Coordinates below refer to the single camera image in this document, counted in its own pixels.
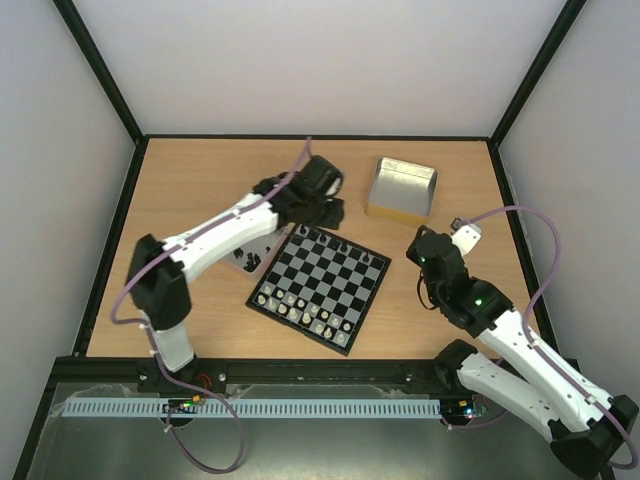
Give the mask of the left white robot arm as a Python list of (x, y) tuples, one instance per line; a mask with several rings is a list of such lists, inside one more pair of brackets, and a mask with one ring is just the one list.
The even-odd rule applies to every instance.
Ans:
[(184, 321), (192, 302), (189, 284), (211, 265), (259, 237), (290, 223), (336, 230), (344, 218), (337, 197), (344, 175), (319, 155), (303, 152), (295, 168), (258, 182), (238, 203), (182, 234), (158, 240), (140, 238), (133, 252), (124, 290), (112, 308), (111, 321), (129, 296), (141, 313), (152, 355), (176, 373), (196, 355)]

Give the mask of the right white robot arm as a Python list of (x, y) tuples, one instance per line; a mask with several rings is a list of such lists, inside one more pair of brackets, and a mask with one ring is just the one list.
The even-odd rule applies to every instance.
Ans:
[(421, 269), (432, 309), (509, 366), (503, 369), (456, 340), (435, 359), (437, 382), (499, 404), (536, 430), (569, 471), (594, 478), (626, 440), (639, 408), (628, 396), (612, 396), (589, 381), (526, 324), (505, 294), (469, 274), (464, 257), (480, 238), (475, 226), (452, 234), (421, 226), (406, 252)]

